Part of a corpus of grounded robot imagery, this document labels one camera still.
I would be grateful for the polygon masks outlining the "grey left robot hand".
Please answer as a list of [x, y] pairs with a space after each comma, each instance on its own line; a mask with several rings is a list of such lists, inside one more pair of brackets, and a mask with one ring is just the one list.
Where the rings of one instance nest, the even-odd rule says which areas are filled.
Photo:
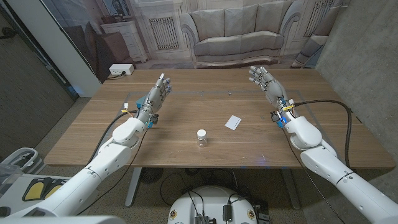
[[161, 109], [162, 103], [172, 91], [170, 82], [170, 78], [165, 78], [163, 73], [160, 75], [154, 87], [146, 94], [144, 102], [135, 118], [145, 123]]

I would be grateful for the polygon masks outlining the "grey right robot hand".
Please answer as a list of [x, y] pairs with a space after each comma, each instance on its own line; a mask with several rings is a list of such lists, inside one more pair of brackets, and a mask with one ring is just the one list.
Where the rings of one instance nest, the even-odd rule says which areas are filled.
[[264, 67], [251, 66], [249, 80], [260, 87], [265, 93], [268, 102], [276, 109], [271, 113], [274, 121], [287, 124], [298, 117], [293, 109], [293, 103], [289, 102], [287, 92], [282, 84], [276, 80]]

